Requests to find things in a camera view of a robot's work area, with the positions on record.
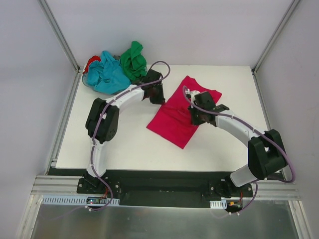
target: red cloth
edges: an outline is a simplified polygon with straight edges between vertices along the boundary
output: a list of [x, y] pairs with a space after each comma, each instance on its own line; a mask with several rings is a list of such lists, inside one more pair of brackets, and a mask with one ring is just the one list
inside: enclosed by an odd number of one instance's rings
[[86, 63], [86, 67], [83, 71], [83, 74], [84, 73], [87, 73], [88, 70], [89, 70], [89, 65], [93, 62], [93, 61], [101, 61], [101, 58], [99, 56], [92, 56], [89, 60], [88, 60], [88, 63]]
[[201, 87], [194, 78], [186, 76], [165, 105], [162, 105], [147, 128], [178, 147], [184, 149], [198, 126], [191, 124], [191, 116], [187, 107], [189, 103], [183, 96], [182, 88], [187, 86], [191, 91], [208, 91], [215, 102], [221, 93]]

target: gray wall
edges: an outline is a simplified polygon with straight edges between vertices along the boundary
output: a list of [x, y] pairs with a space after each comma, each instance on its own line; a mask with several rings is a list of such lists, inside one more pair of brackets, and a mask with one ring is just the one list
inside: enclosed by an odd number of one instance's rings
[[0, 4], [0, 238], [15, 238], [75, 72], [36, 0]]
[[138, 40], [150, 64], [252, 66], [292, 0], [47, 1], [81, 65]]
[[304, 0], [258, 71], [270, 124], [283, 137], [319, 238], [319, 1]]

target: white platform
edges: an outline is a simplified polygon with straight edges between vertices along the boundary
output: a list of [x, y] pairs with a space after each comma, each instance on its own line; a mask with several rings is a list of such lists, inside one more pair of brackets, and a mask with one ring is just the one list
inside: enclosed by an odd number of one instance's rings
[[[166, 66], [155, 70], [163, 75]], [[251, 124], [267, 129], [254, 79], [249, 67], [171, 66], [163, 81], [168, 99], [186, 75], [203, 87], [220, 91], [225, 104]], [[56, 168], [84, 169], [89, 164], [90, 141], [85, 122], [95, 98], [105, 95], [79, 83]], [[229, 133], [209, 124], [201, 125], [185, 149], [180, 149], [146, 129], [160, 106], [148, 99], [120, 115], [116, 136], [109, 142], [108, 169], [234, 171], [247, 164], [247, 148]]]

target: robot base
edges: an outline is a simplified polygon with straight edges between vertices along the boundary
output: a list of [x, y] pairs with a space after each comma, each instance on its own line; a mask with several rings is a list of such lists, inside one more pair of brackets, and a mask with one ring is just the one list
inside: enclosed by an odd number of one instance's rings
[[[128, 171], [108, 170], [103, 179], [120, 205], [145, 207], [210, 208], [210, 201], [220, 201], [216, 189], [230, 172]], [[230, 196], [251, 198], [251, 185], [232, 187]], [[78, 183], [79, 194], [104, 194], [99, 179], [86, 173]]]

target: silver metal sheet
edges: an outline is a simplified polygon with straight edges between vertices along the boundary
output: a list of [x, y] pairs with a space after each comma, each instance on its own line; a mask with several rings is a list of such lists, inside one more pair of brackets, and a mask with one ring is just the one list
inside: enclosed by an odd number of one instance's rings
[[239, 216], [223, 210], [109, 207], [101, 212], [74, 206], [41, 205], [33, 239], [294, 239], [288, 202], [256, 201]]

